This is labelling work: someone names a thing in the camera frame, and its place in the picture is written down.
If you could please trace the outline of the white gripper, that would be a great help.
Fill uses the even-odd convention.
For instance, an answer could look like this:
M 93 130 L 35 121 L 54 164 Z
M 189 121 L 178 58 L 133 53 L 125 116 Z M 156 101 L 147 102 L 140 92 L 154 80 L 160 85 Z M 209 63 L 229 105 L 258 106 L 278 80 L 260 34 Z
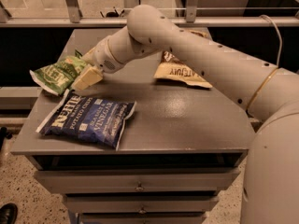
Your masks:
M 113 74 L 123 68 L 123 64 L 113 57 L 107 38 L 101 40 L 94 48 L 85 53 L 81 59 L 89 64 L 73 82 L 72 89 L 75 91 L 83 91 L 101 81 L 103 79 L 103 71 Z

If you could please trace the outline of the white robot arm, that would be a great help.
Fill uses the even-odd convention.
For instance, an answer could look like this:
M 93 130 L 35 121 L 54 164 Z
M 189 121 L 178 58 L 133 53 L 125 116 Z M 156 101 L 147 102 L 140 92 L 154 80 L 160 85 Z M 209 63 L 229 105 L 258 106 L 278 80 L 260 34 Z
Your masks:
M 177 27 L 149 5 L 85 55 L 84 90 L 134 59 L 167 50 L 262 122 L 247 157 L 240 224 L 299 224 L 299 75 Z

